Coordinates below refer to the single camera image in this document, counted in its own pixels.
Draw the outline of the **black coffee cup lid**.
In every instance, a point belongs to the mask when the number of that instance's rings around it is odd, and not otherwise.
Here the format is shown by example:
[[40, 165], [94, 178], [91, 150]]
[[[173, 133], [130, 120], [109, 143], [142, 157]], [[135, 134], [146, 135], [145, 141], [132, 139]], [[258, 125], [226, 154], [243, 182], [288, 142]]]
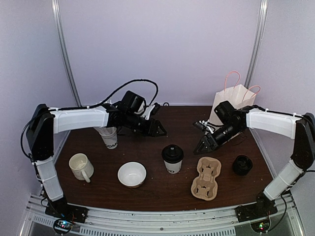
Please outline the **black coffee cup lid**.
[[161, 155], [167, 163], [175, 164], [183, 160], [184, 151], [179, 146], [171, 144], [163, 148]]

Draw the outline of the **brown pulp cup carrier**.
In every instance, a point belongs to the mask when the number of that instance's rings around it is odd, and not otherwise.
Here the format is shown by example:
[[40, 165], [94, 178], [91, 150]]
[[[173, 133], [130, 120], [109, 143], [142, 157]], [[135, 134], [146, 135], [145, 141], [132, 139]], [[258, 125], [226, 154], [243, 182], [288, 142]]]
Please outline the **brown pulp cup carrier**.
[[192, 182], [192, 195], [205, 201], [213, 200], [218, 192], [216, 178], [221, 173], [221, 162], [212, 157], [201, 157], [196, 169], [199, 175]]

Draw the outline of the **white paper coffee cup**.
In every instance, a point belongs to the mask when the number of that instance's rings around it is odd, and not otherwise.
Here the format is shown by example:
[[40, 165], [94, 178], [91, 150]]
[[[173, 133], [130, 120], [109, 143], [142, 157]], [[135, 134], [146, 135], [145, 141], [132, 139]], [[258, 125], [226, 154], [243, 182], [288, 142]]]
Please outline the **white paper coffee cup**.
[[176, 174], [181, 169], [182, 161], [183, 161], [182, 158], [179, 158], [179, 159], [178, 158], [173, 158], [173, 159], [167, 158], [167, 159], [164, 159], [164, 164], [165, 164], [167, 171], [170, 174]]

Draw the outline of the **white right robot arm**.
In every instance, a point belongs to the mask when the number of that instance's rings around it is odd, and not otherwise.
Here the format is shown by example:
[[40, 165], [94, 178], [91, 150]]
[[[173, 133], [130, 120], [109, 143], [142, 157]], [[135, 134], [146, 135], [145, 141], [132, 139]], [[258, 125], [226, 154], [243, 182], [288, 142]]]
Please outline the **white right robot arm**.
[[214, 108], [221, 121], [213, 131], [213, 124], [200, 120], [194, 126], [205, 134], [199, 140], [194, 154], [213, 152], [241, 132], [250, 129], [271, 133], [291, 140], [292, 148], [288, 163], [276, 177], [258, 194], [252, 212], [257, 217], [264, 216], [271, 203], [309, 170], [315, 162], [315, 117], [312, 113], [290, 114], [272, 111], [257, 105], [236, 109], [229, 101], [223, 101]]

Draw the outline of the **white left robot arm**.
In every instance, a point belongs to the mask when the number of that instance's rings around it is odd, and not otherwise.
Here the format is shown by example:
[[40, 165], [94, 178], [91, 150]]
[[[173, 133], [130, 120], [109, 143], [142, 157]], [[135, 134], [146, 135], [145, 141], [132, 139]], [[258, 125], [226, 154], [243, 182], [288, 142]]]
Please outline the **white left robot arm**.
[[165, 136], [167, 131], [152, 116], [160, 105], [147, 105], [145, 99], [128, 90], [121, 101], [83, 108], [49, 108], [37, 106], [26, 125], [29, 159], [34, 165], [39, 182], [43, 184], [52, 211], [59, 218], [67, 218], [71, 208], [61, 188], [55, 169], [54, 135], [84, 128], [126, 127], [144, 136]]

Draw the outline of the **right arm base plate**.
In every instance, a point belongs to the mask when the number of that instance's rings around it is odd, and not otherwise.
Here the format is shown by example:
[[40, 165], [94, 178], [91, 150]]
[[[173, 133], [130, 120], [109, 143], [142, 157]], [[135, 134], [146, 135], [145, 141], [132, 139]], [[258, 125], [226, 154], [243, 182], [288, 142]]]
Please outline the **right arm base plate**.
[[270, 214], [275, 214], [277, 212], [278, 209], [273, 204], [271, 204], [271, 206], [267, 208], [259, 208], [259, 205], [257, 203], [240, 205], [235, 208], [235, 213], [239, 223], [264, 218]]

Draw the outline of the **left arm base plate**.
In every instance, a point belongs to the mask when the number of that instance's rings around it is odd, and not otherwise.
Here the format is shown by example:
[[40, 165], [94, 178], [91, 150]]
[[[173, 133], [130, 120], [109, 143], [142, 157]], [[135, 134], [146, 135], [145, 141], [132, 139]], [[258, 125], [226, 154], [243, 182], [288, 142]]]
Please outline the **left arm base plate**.
[[74, 223], [85, 223], [88, 209], [82, 206], [69, 204], [48, 203], [45, 214]]

